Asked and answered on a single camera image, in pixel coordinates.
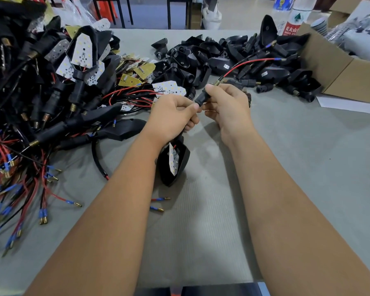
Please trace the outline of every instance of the person's left hand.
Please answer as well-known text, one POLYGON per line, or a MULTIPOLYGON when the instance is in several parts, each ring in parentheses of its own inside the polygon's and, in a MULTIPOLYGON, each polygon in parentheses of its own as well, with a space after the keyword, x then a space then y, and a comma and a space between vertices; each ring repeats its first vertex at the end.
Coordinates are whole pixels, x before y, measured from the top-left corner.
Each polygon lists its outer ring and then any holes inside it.
POLYGON ((160 147, 174 139, 185 128, 189 131, 199 123, 199 105, 181 95, 162 95, 153 105, 142 134, 156 141, 160 147))

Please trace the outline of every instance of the plastic bottle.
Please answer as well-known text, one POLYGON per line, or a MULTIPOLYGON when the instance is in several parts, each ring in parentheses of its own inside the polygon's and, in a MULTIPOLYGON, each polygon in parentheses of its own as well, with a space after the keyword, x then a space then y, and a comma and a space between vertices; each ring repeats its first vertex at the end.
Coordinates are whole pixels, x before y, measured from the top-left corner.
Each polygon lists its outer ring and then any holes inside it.
POLYGON ((282 35, 284 26, 288 21, 290 10, 294 0, 275 0, 271 17, 278 30, 278 35, 282 35))
POLYGON ((285 24, 283 35, 295 35, 314 9, 316 0, 296 0, 285 24))

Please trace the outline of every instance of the hand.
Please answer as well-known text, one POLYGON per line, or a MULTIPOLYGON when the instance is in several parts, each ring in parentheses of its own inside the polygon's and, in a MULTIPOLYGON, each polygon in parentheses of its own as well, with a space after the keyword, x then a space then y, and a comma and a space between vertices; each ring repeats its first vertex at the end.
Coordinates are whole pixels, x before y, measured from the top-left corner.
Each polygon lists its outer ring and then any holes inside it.
POLYGON ((206 85, 211 98, 202 105, 205 115, 217 122, 221 137, 229 148, 253 129, 248 98, 241 90, 230 84, 206 85))
POLYGON ((141 133, 162 148, 184 128, 185 131, 189 131, 197 125, 199 118, 196 113, 201 111, 198 104, 186 97, 175 94, 162 95, 153 105, 151 115, 141 133))

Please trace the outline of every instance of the person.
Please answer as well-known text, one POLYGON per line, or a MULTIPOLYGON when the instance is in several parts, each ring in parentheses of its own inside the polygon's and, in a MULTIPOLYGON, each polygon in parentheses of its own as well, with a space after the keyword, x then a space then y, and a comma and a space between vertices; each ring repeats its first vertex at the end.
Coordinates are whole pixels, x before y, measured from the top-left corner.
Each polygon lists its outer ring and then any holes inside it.
POLYGON ((254 251, 272 296, 368 295, 370 271, 283 169, 252 124, 247 96, 206 86, 201 108, 178 95, 155 103, 111 179, 25 295, 133 295, 141 264, 155 161, 197 113, 215 120, 229 148, 254 251), (121 208, 120 214, 112 208, 121 208))

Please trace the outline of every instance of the finger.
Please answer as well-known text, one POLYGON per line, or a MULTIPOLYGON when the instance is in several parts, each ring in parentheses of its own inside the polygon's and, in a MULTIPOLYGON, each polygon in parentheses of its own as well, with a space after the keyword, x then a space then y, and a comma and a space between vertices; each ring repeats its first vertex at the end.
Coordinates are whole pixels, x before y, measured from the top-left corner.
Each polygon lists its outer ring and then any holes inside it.
POLYGON ((194 123, 192 121, 188 121, 188 123, 186 125, 190 128, 194 127, 194 123))
POLYGON ((214 86, 212 84, 206 85, 206 92, 211 97, 210 102, 212 103, 223 103, 228 99, 229 95, 219 86, 214 86))
POLYGON ((233 86, 232 84, 219 84, 218 87, 222 88, 223 91, 225 91, 227 94, 231 95, 235 99, 245 95, 240 89, 238 89, 236 86, 233 86))
POLYGON ((195 115, 193 115, 192 117, 191 117, 191 121, 194 123, 194 124, 198 124, 199 123, 199 121, 200 121, 200 119, 199 119, 199 117, 197 116, 197 114, 195 114, 195 115))
POLYGON ((199 110, 199 105, 191 101, 191 104, 188 107, 186 107, 185 110, 182 110, 181 113, 186 116, 187 120, 190 120, 192 116, 197 113, 198 110, 199 110))
POLYGON ((219 124, 221 118, 219 117, 219 113, 215 111, 204 111, 204 114, 209 117, 210 119, 213 119, 219 124))
POLYGON ((205 103, 202 105, 203 110, 211 110, 219 113, 218 103, 205 103))
POLYGON ((182 95, 170 94, 169 96, 174 100, 174 103, 177 107, 188 107, 191 104, 194 104, 193 101, 191 101, 187 97, 183 97, 182 95))

